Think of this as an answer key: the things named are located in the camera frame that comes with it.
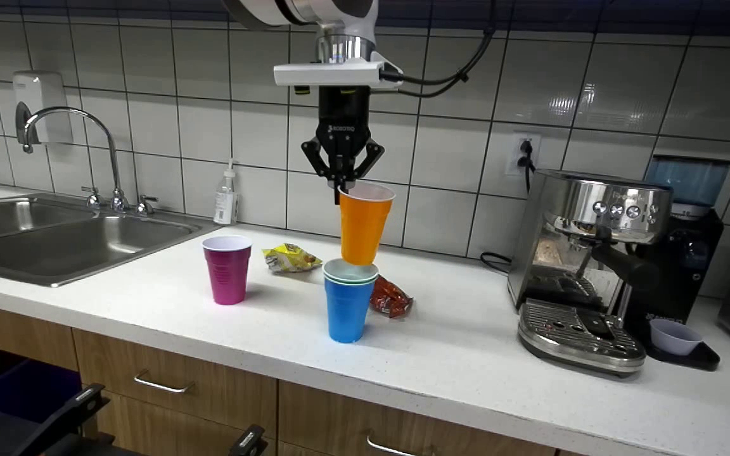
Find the espresso machine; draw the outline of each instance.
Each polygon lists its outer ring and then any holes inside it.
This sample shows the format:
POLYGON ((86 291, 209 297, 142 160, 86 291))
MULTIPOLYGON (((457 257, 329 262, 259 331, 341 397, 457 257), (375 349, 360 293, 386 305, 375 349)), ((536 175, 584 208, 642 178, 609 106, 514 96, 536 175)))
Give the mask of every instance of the espresso machine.
POLYGON ((536 173, 508 289, 521 341, 551 360, 616 376, 638 373, 643 348, 627 335, 635 289, 659 269, 635 257, 663 239, 673 189, 598 175, 536 173))

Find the electrical outlet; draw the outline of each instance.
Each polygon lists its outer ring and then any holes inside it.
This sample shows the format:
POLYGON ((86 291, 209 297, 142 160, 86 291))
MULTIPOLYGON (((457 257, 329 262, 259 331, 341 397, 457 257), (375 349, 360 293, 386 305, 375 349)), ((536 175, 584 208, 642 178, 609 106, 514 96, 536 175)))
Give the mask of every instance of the electrical outlet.
POLYGON ((508 179, 526 179, 526 170, 518 168, 518 163, 526 156, 523 145, 529 143, 532 145, 532 163, 536 168, 541 168, 541 145, 543 136, 541 134, 512 134, 508 139, 508 179))

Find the food item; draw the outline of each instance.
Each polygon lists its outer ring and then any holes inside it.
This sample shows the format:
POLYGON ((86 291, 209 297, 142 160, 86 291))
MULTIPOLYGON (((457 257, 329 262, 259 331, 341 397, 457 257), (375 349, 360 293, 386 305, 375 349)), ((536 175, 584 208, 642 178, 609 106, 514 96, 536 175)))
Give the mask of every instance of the food item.
POLYGON ((386 276, 377 276, 372 293, 371 293, 371 308, 391 320, 398 320, 398 316, 410 314, 414 298, 406 291, 401 291, 395 283, 391 283, 386 276))
POLYGON ((305 273, 319 269, 323 264, 317 257, 295 243, 265 249, 265 259, 271 273, 305 273))

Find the countertop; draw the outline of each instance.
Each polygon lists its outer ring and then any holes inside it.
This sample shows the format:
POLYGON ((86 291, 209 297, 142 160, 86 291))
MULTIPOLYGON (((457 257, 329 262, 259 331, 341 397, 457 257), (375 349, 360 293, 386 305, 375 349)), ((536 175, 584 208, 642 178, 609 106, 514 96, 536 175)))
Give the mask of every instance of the countertop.
POLYGON ((337 345, 323 273, 271 276, 262 257, 292 240, 334 259, 334 240, 218 232, 253 240, 238 306, 214 305, 202 235, 62 289, 0 279, 0 308, 581 454, 730 454, 730 338, 714 301, 698 305, 692 326, 721 353, 717 373, 646 360, 635 378, 605 378, 523 349, 504 273, 380 251, 380 272, 417 306, 401 322, 371 314, 357 345, 337 345))

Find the sink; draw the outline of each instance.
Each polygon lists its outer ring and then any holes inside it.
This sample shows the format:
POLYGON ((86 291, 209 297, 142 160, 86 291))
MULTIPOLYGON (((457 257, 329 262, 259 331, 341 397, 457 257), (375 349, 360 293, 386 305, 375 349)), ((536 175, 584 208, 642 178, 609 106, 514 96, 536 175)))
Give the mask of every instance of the sink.
POLYGON ((0 235, 93 217, 83 202, 24 196, 0 201, 0 235))
POLYGON ((83 220, 67 215, 45 210, 34 217, 31 227, 21 225, 0 232, 0 276, 62 287, 214 227, 167 215, 90 215, 83 220))

